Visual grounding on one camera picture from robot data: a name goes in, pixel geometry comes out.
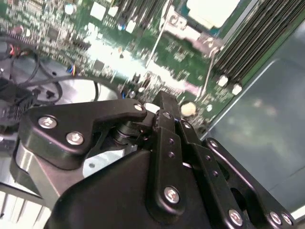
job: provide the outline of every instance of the gray metal panel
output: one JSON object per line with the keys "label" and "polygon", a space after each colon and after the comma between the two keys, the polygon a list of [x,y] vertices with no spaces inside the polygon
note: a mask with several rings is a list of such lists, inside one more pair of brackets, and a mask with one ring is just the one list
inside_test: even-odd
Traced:
{"label": "gray metal panel", "polygon": [[209,133],[289,211],[305,205],[305,22]]}

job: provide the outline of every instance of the microchip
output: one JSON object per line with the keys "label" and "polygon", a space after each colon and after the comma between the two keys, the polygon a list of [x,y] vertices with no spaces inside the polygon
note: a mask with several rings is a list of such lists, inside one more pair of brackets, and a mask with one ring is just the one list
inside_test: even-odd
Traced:
{"label": "microchip", "polygon": [[48,36],[51,40],[57,40],[58,35],[59,35],[58,29],[56,29],[56,28],[54,28],[54,27],[49,27],[47,36]]}
{"label": "microchip", "polygon": [[101,70],[103,70],[104,65],[105,65],[105,64],[104,64],[103,62],[101,62],[101,61],[99,61],[99,60],[96,60],[95,63],[94,63],[94,65],[93,65],[93,68],[94,68],[95,70],[97,70],[97,71],[101,71]]}

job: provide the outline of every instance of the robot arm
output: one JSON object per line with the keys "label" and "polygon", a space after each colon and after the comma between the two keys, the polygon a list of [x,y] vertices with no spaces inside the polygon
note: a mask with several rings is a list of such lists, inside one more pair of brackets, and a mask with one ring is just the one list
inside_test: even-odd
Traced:
{"label": "robot arm", "polygon": [[[133,99],[30,109],[13,156],[19,183],[52,210],[48,229],[290,229],[296,222],[215,139],[175,118],[170,95],[154,114]],[[135,152],[84,178],[86,158]]]}

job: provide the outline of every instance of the silver screw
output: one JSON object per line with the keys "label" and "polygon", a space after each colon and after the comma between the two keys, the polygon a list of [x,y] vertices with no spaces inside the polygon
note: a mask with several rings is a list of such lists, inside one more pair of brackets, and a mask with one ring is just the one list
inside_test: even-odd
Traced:
{"label": "silver screw", "polygon": [[218,144],[215,141],[211,140],[210,143],[213,147],[215,147],[215,148],[218,147]]}
{"label": "silver screw", "polygon": [[167,117],[168,119],[171,119],[170,113],[168,113],[168,112],[163,112],[163,115],[164,115],[165,117]]}
{"label": "silver screw", "polygon": [[138,111],[143,111],[143,107],[141,105],[135,104],[134,108]]}
{"label": "silver screw", "polygon": [[38,120],[38,124],[45,129],[53,129],[57,126],[57,122],[51,117],[42,117]]}
{"label": "silver screw", "polygon": [[172,204],[177,204],[180,200],[178,191],[173,187],[166,187],[164,189],[164,195],[166,199],[170,201]]}
{"label": "silver screw", "polygon": [[278,224],[278,225],[282,224],[280,217],[275,212],[273,212],[273,211],[270,212],[270,216],[276,224]]}
{"label": "silver screw", "polygon": [[79,133],[71,132],[67,134],[66,140],[71,145],[79,146],[84,142],[84,137]]}
{"label": "silver screw", "polygon": [[188,124],[188,123],[184,123],[184,126],[185,126],[186,128],[188,128],[188,129],[191,129],[191,128],[192,128],[191,125]]}
{"label": "silver screw", "polygon": [[289,225],[292,226],[291,219],[285,213],[282,213],[282,216],[283,216],[284,220],[286,221],[286,223],[288,223]]}
{"label": "silver screw", "polygon": [[229,210],[229,216],[232,222],[237,226],[241,227],[243,225],[243,219],[236,210],[234,209]]}

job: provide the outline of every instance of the wire bundle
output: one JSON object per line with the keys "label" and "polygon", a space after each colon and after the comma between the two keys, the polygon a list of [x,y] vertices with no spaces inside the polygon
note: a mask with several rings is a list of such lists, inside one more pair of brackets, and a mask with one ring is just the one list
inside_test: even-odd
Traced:
{"label": "wire bundle", "polygon": [[[84,77],[84,76],[78,75],[77,71],[76,71],[76,65],[75,65],[74,61],[72,61],[69,58],[69,56],[67,56],[61,50],[56,49],[56,51],[58,53],[60,53],[62,56],[64,56],[66,58],[67,62],[69,63],[70,68],[67,70],[67,73],[69,73],[69,75],[54,78],[54,76],[49,73],[49,70],[46,69],[46,67],[43,65],[43,63],[41,62],[41,59],[40,59],[40,48],[49,47],[49,48],[54,49],[53,47],[50,47],[48,45],[41,45],[41,44],[28,44],[28,43],[24,43],[22,41],[19,41],[17,39],[14,39],[12,37],[6,37],[6,36],[0,36],[0,42],[6,42],[8,44],[6,52],[2,53],[2,54],[0,53],[0,60],[5,60],[5,59],[8,59],[8,58],[11,58],[11,75],[10,76],[11,76],[11,79],[13,80],[13,82],[15,84],[17,84],[17,79],[16,79],[16,76],[14,75],[14,73],[12,72],[15,59],[20,57],[20,56],[23,56],[23,55],[33,54],[35,62],[36,62],[35,68],[34,68],[32,74],[30,75],[30,77],[25,82],[22,82],[19,85],[24,87],[24,88],[33,87],[33,86],[41,86],[41,85],[46,85],[46,84],[50,84],[50,83],[55,85],[55,87],[58,91],[58,98],[56,100],[53,100],[53,101],[37,100],[37,102],[36,102],[37,105],[50,105],[50,104],[55,104],[56,102],[58,102],[62,98],[62,95],[63,95],[62,87],[59,84],[59,82],[66,81],[66,80],[90,80],[90,81],[93,81],[94,82],[94,88],[95,88],[94,101],[97,101],[98,98],[99,98],[98,83],[108,87],[111,90],[113,90],[116,93],[116,95],[118,96],[118,98],[122,97],[122,95],[120,94],[118,89],[116,87],[114,87],[113,85],[111,85],[108,81],[106,81],[104,79],[101,79],[101,78]],[[39,69],[41,69],[43,74],[48,79],[47,80],[42,80],[42,81],[32,82],[32,80],[35,78]]]}

